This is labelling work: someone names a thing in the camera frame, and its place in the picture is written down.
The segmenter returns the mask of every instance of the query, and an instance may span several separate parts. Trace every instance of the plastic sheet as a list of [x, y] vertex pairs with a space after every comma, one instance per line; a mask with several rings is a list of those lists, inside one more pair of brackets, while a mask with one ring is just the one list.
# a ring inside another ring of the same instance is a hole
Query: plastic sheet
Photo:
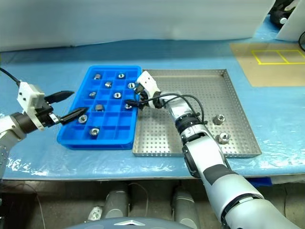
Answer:
[[[266, 28], [259, 31], [258, 37], [244, 42], [274, 42], [276, 30], [264, 25]], [[39, 85], [46, 94], [77, 90], [88, 68], [95, 64], [130, 64], [143, 69], [227, 69], [263, 153], [249, 159], [229, 159], [231, 168], [245, 176], [305, 173], [305, 126], [297, 117], [304, 113], [304, 89], [251, 87], [229, 42], [126, 41], [1, 54], [3, 68]], [[20, 111], [16, 85], [3, 75], [0, 80], [0, 113]], [[55, 113], [65, 114], [72, 101], [73, 97], [55, 104]], [[11, 151], [4, 179], [191, 177], [183, 158], [138, 158], [131, 150], [68, 150], [56, 142], [59, 128], [33, 132], [17, 144]]]

